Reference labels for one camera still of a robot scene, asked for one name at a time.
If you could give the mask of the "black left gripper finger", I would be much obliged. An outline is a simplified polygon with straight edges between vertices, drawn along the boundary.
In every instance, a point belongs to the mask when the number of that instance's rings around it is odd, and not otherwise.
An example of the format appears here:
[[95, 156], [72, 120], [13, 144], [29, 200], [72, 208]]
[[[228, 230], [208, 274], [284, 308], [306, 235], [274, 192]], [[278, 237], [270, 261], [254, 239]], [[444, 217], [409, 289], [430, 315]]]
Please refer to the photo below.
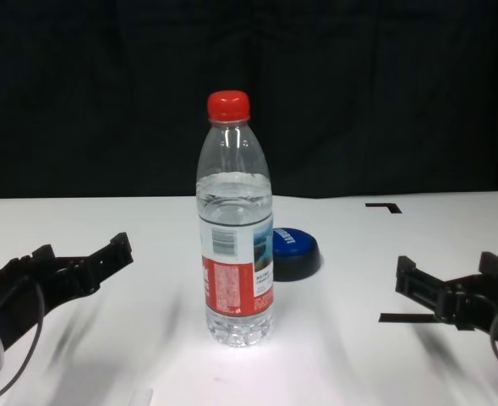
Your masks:
[[80, 292], [96, 292], [103, 281], [132, 264], [132, 248], [125, 232], [114, 236], [109, 244], [95, 253], [82, 257], [75, 265]]
[[13, 258], [0, 269], [0, 282], [16, 282], [39, 277], [56, 259], [52, 246], [42, 245], [30, 255]]

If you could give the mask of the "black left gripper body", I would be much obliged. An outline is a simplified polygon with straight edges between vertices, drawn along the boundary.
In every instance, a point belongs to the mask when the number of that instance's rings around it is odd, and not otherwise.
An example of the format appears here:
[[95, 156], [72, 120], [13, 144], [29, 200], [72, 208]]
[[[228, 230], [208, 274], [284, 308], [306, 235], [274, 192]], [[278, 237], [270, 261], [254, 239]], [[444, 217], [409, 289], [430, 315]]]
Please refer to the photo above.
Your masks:
[[11, 260], [0, 269], [0, 340], [9, 349], [39, 320], [42, 294], [44, 312], [95, 293], [101, 283], [99, 261]]

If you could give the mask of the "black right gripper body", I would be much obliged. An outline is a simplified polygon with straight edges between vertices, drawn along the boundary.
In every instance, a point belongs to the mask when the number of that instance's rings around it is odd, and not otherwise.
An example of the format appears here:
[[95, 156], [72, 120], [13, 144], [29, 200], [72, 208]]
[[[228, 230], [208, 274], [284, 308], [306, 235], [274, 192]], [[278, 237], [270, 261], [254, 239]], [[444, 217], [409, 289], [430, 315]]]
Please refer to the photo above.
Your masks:
[[472, 275], [444, 282], [441, 321], [458, 330], [489, 333], [498, 313], [498, 276]]

